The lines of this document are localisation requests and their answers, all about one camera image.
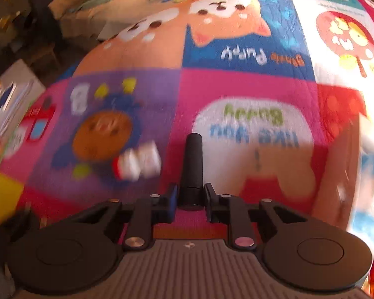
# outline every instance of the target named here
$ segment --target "yellow square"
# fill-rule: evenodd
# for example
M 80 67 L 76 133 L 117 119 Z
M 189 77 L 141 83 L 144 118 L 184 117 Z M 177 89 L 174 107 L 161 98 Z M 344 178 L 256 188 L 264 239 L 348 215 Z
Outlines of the yellow square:
M 22 183 L 0 173 L 0 221 L 14 212 L 22 192 Z

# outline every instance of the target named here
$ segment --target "lollipop stick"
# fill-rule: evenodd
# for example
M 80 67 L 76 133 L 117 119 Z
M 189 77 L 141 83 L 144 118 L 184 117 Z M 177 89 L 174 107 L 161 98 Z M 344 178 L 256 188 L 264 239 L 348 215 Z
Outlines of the lollipop stick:
M 356 56 L 356 61 L 357 61 L 357 65 L 359 65 L 359 70 L 360 70 L 360 74 L 362 75 L 362 77 L 367 77 L 367 73 L 364 70 L 363 64 L 361 63 L 359 56 Z

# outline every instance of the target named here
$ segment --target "orange cartoon puppy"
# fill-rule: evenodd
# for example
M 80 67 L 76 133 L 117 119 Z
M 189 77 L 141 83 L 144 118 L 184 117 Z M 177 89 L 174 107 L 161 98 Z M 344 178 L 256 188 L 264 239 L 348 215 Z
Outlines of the orange cartoon puppy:
M 186 27 L 198 47 L 214 39 L 270 36 L 258 0 L 192 0 L 146 17 L 92 50 L 74 75 L 133 68 L 178 69 Z

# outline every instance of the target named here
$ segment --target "patchwork mat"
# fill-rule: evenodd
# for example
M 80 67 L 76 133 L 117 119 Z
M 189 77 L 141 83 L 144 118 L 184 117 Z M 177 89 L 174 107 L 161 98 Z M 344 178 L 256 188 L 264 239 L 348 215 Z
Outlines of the patchwork mat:
M 310 213 L 330 142 L 374 121 L 370 0 L 187 0 L 91 51 L 32 106 L 0 166 L 0 219 L 31 202 L 49 220 L 178 182 L 186 135 L 202 135 L 204 182 Z M 155 141 L 159 177 L 118 180 L 111 162 Z M 178 212 L 157 237 L 224 237 Z

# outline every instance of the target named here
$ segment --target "cartoon mat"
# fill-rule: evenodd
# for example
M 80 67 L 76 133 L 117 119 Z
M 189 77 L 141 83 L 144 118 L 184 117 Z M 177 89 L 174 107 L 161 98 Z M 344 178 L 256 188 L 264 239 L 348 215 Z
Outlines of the cartoon mat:
M 218 194 L 309 213 L 327 147 L 359 112 L 374 121 L 370 0 L 187 0 L 102 43 L 37 100 L 0 166 L 0 219 L 29 201 L 56 220 L 163 193 L 190 132 Z M 113 159 L 149 141 L 161 175 L 117 179 Z M 225 235 L 204 213 L 176 225 L 156 236 Z

